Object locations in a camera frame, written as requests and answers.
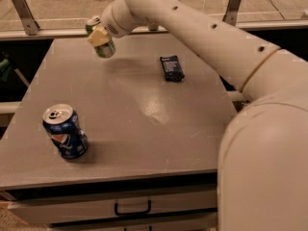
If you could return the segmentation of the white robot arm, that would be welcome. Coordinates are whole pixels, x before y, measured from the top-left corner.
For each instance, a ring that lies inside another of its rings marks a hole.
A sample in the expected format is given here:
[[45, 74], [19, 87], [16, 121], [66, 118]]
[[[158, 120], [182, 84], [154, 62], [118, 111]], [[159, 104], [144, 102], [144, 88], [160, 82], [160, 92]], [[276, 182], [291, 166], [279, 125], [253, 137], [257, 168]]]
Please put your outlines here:
[[90, 43], [166, 28], [249, 102], [218, 153], [219, 231], [308, 231], [308, 63], [179, 0], [115, 0]]

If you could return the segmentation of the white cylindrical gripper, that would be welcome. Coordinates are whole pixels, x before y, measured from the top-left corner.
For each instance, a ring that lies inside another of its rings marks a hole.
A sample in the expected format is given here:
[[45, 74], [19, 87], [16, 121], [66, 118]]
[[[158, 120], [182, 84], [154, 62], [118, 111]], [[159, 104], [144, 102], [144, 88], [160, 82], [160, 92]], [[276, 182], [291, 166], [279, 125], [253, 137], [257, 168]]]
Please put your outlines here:
[[129, 35], [134, 29], [145, 24], [145, 19], [133, 14], [125, 0], [115, 0], [101, 15], [103, 27], [95, 28], [89, 35], [88, 41], [93, 46], [108, 43], [113, 38]]

